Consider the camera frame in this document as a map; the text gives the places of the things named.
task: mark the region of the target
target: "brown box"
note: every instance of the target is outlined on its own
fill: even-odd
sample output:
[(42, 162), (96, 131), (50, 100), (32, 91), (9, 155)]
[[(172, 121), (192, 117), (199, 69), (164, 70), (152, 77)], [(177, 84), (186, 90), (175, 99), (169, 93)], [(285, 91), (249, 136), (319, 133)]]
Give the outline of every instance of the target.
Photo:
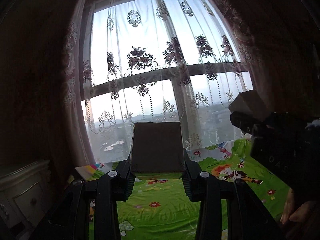
[(241, 112), (259, 121), (264, 121), (271, 114), (256, 90), (239, 93), (228, 108), (231, 113)]
[(184, 166), (179, 122), (136, 122), (130, 157), (138, 179), (178, 179)]

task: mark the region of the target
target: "window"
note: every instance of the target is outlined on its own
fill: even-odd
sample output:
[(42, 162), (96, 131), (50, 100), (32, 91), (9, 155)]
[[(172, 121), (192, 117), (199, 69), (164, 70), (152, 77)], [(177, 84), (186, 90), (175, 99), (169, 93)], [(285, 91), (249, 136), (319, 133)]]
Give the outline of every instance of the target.
[(252, 89), (209, 0), (95, 3), (83, 110), (97, 162), (127, 158), (134, 122), (180, 121), (184, 146), (241, 137), (228, 104)]

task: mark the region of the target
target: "pink cartoon figure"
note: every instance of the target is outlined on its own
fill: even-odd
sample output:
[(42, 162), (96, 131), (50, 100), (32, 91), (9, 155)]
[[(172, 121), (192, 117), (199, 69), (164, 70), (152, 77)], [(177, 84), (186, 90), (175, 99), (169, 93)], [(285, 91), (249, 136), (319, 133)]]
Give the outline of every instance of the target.
[(224, 155), (223, 157), (225, 157), (226, 159), (231, 157), (231, 152), (228, 152), (227, 149), (225, 149), (223, 146), (225, 145), (225, 143), (219, 143), (218, 144), (218, 149), (220, 150), (220, 152), (225, 153), (226, 155)]
[(247, 176), (246, 173), (244, 173), (243, 171), (233, 171), (231, 169), (231, 165), (230, 164), (225, 164), (225, 165), (219, 165), (216, 168), (213, 168), (211, 171), (211, 174), (221, 180), (236, 180), (236, 179), (243, 179), (244, 181), (248, 181), (248, 182), (252, 182), (252, 183), (256, 183), (256, 184), (261, 184), (263, 181), (262, 180), (258, 180), (258, 179), (252, 179), (250, 177)]

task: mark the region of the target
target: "green bedsheet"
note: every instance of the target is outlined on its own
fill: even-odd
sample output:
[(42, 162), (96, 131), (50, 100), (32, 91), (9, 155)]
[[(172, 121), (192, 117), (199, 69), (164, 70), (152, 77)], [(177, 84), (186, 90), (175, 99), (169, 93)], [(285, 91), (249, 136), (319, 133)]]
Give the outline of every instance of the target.
[[(232, 181), (239, 174), (249, 184), (271, 215), (279, 220), (288, 186), (249, 155), (251, 142), (230, 141), (194, 151), (191, 159), (198, 161), (203, 171), (220, 179)], [(87, 180), (96, 179), (117, 163), (97, 164)], [(136, 180), (127, 202), (118, 202), (119, 227), (123, 240), (191, 240), (194, 239), (200, 203), (192, 203), (185, 195), (181, 179)], [(222, 202), (222, 239), (227, 239), (227, 208)], [(93, 239), (93, 221), (90, 237)]]

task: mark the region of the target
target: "silver bolt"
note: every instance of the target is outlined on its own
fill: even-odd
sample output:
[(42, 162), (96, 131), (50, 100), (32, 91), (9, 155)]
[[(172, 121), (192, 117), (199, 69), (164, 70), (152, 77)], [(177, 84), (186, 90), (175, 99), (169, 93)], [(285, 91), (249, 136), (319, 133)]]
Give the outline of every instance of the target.
[(116, 171), (109, 171), (108, 175), (109, 175), (109, 177), (115, 177), (115, 176), (118, 175), (118, 172), (116, 172)]
[(210, 176), (210, 174), (208, 172), (206, 172), (206, 171), (201, 171), (200, 172), (200, 176), (203, 177), (203, 178), (207, 178), (207, 177)]
[(245, 182), (242, 179), (236, 179), (236, 184), (243, 186)]
[(75, 179), (72, 183), (73, 183), (73, 185), (75, 185), (75, 186), (79, 186), (79, 185), (82, 184), (82, 179)]

